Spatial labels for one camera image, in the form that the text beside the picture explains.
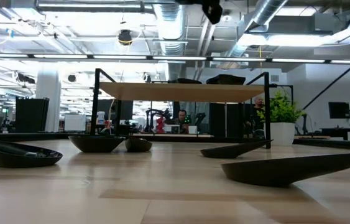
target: black bowl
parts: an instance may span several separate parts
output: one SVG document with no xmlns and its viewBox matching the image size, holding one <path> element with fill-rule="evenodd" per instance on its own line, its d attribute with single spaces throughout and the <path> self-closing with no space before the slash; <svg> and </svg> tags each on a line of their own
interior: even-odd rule
<svg viewBox="0 0 350 224">
<path fill-rule="evenodd" d="M 248 142 L 248 143 L 237 144 L 234 146 L 224 146 L 224 147 L 216 147 L 212 149 L 203 149 L 200 152 L 203 156 L 208 158 L 235 159 L 237 156 L 240 156 L 254 149 L 260 148 L 271 141 L 273 140 Z"/>
<path fill-rule="evenodd" d="M 350 153 L 222 164 L 227 178 L 245 184 L 287 187 L 312 177 L 350 168 Z"/>
<path fill-rule="evenodd" d="M 29 168 L 54 165 L 63 154 L 36 146 L 0 141 L 0 167 Z"/>
<path fill-rule="evenodd" d="M 69 136 L 70 141 L 83 152 L 112 152 L 124 139 L 106 136 Z"/>
<path fill-rule="evenodd" d="M 128 152 L 148 152 L 151 146 L 152 143 L 145 139 L 130 137 L 125 141 L 125 147 Z"/>
</svg>

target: pillar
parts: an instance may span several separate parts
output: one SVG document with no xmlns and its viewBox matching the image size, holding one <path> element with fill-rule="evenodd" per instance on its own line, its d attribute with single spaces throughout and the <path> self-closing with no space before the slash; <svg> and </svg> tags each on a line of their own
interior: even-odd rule
<svg viewBox="0 0 350 224">
<path fill-rule="evenodd" d="M 49 99 L 45 131 L 58 131 L 61 92 L 62 83 L 56 65 L 54 63 L 43 63 L 38 71 L 35 95 L 37 99 Z"/>
</svg>

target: wooden shelf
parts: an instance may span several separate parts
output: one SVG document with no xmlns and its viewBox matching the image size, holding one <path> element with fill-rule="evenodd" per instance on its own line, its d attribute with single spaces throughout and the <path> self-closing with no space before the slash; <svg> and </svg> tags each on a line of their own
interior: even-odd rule
<svg viewBox="0 0 350 224">
<path fill-rule="evenodd" d="M 242 103 L 264 92 L 263 86 L 178 83 L 100 83 L 119 100 Z"/>
</svg>

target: person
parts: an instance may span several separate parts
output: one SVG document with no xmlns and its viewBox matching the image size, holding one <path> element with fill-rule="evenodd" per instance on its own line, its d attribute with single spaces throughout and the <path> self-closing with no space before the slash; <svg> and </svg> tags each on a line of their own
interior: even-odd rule
<svg viewBox="0 0 350 224">
<path fill-rule="evenodd" d="M 255 97 L 255 105 L 253 108 L 253 112 L 251 118 L 247 118 L 246 124 L 253 128 L 254 131 L 258 129 L 263 129 L 263 122 L 260 116 L 257 114 L 258 111 L 262 111 L 263 109 L 263 99 L 260 96 Z"/>
<path fill-rule="evenodd" d="M 185 124 L 187 112 L 185 110 L 180 110 L 178 118 L 175 119 L 175 124 L 180 126 L 180 134 L 188 134 L 188 124 Z"/>
</svg>

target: light wood surface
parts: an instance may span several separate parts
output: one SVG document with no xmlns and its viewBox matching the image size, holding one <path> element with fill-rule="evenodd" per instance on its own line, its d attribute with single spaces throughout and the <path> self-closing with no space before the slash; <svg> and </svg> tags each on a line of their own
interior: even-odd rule
<svg viewBox="0 0 350 224">
<path fill-rule="evenodd" d="M 242 103 L 264 92 L 263 86 L 174 83 L 100 83 L 100 89 L 119 100 Z"/>
<path fill-rule="evenodd" d="M 208 159 L 227 146 L 154 142 L 152 152 L 83 154 L 68 140 L 23 142 L 58 150 L 56 166 L 0 168 L 0 224 L 350 223 L 350 169 L 275 189 L 233 182 L 220 164 L 350 153 L 300 146 Z"/>
</svg>

